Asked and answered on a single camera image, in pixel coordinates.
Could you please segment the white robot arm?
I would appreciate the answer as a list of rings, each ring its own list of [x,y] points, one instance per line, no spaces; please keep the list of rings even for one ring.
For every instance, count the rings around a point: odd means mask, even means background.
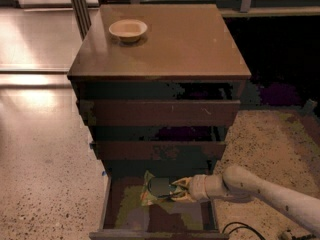
[[[241,166],[231,165],[219,175],[184,177],[173,185],[183,189],[183,195],[174,198],[176,202],[257,198],[320,237],[319,199],[264,180]]]

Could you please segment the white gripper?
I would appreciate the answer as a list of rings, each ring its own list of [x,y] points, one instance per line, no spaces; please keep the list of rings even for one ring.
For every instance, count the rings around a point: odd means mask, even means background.
[[[188,189],[188,192],[183,191],[171,196],[174,202],[180,203],[194,203],[195,201],[208,200],[209,197],[205,187],[206,175],[195,175],[191,177],[184,177],[173,182],[173,185]]]

